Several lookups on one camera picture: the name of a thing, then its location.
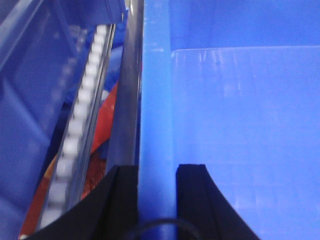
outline red object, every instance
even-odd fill
[[[95,152],[111,136],[118,84],[116,84],[100,107],[95,127],[91,153]]]
[[[47,189],[50,183],[50,179],[52,176],[52,173],[54,171],[54,166],[56,162],[57,155],[53,158],[50,165],[48,166],[47,170],[45,171],[45,174],[34,194],[32,203],[30,205],[30,208],[28,210],[28,213],[25,217],[24,223],[22,225],[22,229],[20,231],[20,235],[31,235],[35,232],[38,218],[40,216],[40,212],[42,209],[42,206],[44,204],[44,200],[47,194]]]
[[[98,152],[90,156],[88,171],[86,172],[85,183],[81,200],[84,199],[104,178],[106,170],[106,160],[99,157]]]

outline black cable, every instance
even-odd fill
[[[191,233],[196,240],[202,240],[201,235],[197,228],[193,226],[191,223],[177,218],[160,218],[153,221],[145,222],[141,225],[136,226],[134,229],[125,234],[121,240],[135,240],[137,237],[141,236],[144,232],[157,227],[159,225],[176,225],[177,227],[184,229]]]

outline blue plastic crate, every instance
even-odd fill
[[[141,220],[206,164],[262,240],[319,239],[320,1],[146,0],[143,44]]]

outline blue plastic bin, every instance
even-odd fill
[[[126,10],[122,0],[16,2],[0,1],[0,239],[10,240],[41,177],[67,90],[80,80],[88,29],[121,22]]]
[[[142,221],[176,215],[178,164],[206,164],[262,240],[320,239],[319,123],[320,1],[145,1]]]

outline white roller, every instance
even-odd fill
[[[90,104],[92,100],[92,89],[80,88],[78,92],[78,102]]]
[[[48,194],[48,201],[52,204],[63,204],[66,201],[67,182],[52,182]]]
[[[100,34],[95,34],[94,35],[94,38],[93,38],[93,41],[97,44],[104,44],[105,43],[105,37],[103,35],[100,35]]]
[[[43,214],[40,223],[40,229],[48,226],[50,223],[57,220],[62,215],[62,209],[60,208],[47,208]]]
[[[85,74],[88,76],[95,77],[98,73],[98,65],[88,62],[85,65]]]
[[[103,90],[101,95],[101,102],[104,102],[108,96],[109,96],[109,92],[107,90]]]
[[[71,118],[68,126],[68,133],[70,135],[82,136],[84,133],[84,120],[83,119],[75,119]]]
[[[79,152],[79,137],[67,136],[63,142],[63,156],[75,158]]]
[[[56,176],[58,178],[71,178],[73,173],[74,162],[74,158],[60,158],[56,165]]]
[[[102,44],[99,44],[99,43],[96,43],[96,42],[92,43],[92,45],[91,45],[91,51],[93,53],[99,54],[100,56],[102,54],[103,48],[104,48],[104,46]]]
[[[88,104],[76,102],[73,109],[75,119],[85,120],[88,116]]]
[[[95,87],[95,77],[90,75],[84,75],[82,78],[82,88],[84,89],[94,89]]]
[[[107,34],[107,28],[105,25],[98,25],[96,26],[96,33],[99,35],[106,35]]]
[[[88,62],[90,64],[98,65],[100,61],[100,55],[97,52],[90,52],[88,57]]]

